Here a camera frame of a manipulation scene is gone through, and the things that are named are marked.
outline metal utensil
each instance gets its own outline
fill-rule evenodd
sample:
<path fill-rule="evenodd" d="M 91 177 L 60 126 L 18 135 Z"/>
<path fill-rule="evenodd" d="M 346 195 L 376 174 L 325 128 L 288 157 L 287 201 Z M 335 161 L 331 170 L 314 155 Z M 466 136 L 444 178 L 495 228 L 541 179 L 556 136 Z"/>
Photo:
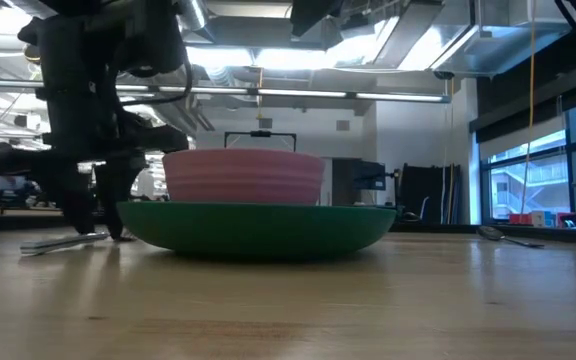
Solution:
<path fill-rule="evenodd" d="M 490 227 L 490 226 L 480 226 L 477 229 L 477 233 L 488 239 L 488 240 L 492 240 L 492 241 L 508 241 L 511 242 L 513 244 L 517 244 L 520 246 L 524 246 L 527 248 L 532 248 L 532 249 L 543 249 L 544 245 L 541 244 L 531 244 L 531 243 L 526 243 L 523 241 L 518 241 L 518 240 L 513 240 L 513 239 L 509 239 L 506 237 L 506 235 L 504 235 L 504 233 L 502 233 L 501 231 Z"/>

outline green bowl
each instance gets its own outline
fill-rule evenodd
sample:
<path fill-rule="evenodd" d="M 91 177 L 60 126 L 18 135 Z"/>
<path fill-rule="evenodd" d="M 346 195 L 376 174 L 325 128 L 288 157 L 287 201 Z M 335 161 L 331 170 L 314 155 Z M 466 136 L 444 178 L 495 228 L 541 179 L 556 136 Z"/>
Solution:
<path fill-rule="evenodd" d="M 375 208 L 125 202 L 119 214 L 143 241 L 182 254 L 316 258 L 348 254 L 388 232 L 395 212 Z"/>

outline wooden table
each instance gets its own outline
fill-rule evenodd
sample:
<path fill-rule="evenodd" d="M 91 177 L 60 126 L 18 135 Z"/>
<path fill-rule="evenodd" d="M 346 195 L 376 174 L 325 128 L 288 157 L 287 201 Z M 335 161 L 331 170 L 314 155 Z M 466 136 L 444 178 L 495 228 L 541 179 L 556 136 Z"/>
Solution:
<path fill-rule="evenodd" d="M 110 241 L 20 257 L 56 232 L 0 233 L 0 359 L 576 359 L 576 245 L 401 234 L 309 264 Z"/>

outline table surface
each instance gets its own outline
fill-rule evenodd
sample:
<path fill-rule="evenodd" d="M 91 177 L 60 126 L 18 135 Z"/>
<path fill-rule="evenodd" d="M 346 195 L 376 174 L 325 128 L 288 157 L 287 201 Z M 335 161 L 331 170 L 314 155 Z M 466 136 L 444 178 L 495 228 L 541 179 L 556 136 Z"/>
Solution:
<path fill-rule="evenodd" d="M 0 233 L 0 359 L 576 359 L 576 245 L 391 234 L 315 263 L 110 241 L 19 255 L 67 233 Z"/>

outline vent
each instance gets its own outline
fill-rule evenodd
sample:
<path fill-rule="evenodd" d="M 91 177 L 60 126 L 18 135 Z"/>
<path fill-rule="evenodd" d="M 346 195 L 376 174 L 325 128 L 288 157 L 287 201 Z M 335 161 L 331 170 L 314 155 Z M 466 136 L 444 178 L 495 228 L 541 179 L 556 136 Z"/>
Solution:
<path fill-rule="evenodd" d="M 337 120 L 337 131 L 350 131 L 350 120 Z"/>
<path fill-rule="evenodd" d="M 259 119 L 260 129 L 272 129 L 272 118 L 261 118 Z"/>

